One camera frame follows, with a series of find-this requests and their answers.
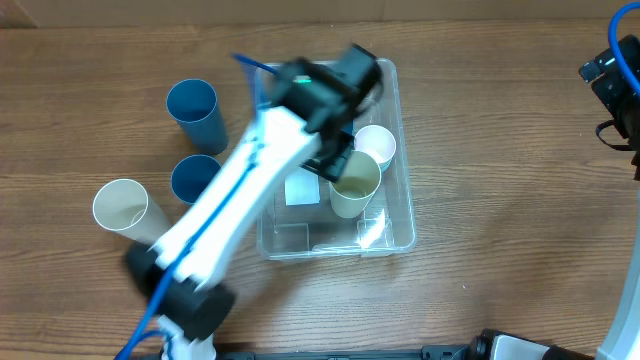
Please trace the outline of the pink small cup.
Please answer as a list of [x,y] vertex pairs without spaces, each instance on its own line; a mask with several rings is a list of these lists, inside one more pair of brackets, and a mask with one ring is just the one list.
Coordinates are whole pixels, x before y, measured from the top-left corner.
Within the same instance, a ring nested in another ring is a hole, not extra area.
[[368,125],[355,135],[355,149],[369,154],[385,172],[395,155],[397,144],[393,134],[380,125]]

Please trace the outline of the beige tall cup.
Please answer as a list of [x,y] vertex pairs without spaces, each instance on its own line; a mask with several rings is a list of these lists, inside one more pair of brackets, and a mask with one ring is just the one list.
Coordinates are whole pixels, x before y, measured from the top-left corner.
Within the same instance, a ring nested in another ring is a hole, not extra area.
[[365,152],[353,151],[339,180],[329,184],[332,210],[341,218],[355,218],[368,205],[381,180],[375,159]]
[[116,179],[95,195],[92,213],[102,228],[131,240],[153,245],[171,223],[139,182]]

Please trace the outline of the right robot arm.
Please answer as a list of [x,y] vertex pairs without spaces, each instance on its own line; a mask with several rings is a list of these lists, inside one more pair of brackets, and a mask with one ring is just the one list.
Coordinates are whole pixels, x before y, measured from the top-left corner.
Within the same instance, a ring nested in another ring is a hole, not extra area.
[[[583,80],[612,118],[596,127],[596,136],[612,126],[625,141],[609,144],[617,151],[631,152],[631,164],[639,165],[639,92],[628,84],[612,50],[607,49],[579,69]],[[618,310],[611,328],[596,352],[598,359],[639,357],[639,244],[635,243]]]

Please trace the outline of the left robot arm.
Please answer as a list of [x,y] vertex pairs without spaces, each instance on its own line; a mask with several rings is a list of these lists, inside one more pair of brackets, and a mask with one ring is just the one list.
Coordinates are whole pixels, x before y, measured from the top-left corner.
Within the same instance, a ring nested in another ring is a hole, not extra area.
[[128,359],[152,336],[156,316],[177,326],[159,331],[169,359],[194,359],[235,301],[222,282],[238,243],[267,200],[298,168],[336,182],[354,149],[347,123],[381,81],[375,59],[343,57],[328,65],[298,58],[270,71],[246,57],[254,119],[242,140],[183,217],[154,244],[136,243],[126,254],[129,271],[148,305],[118,353]]

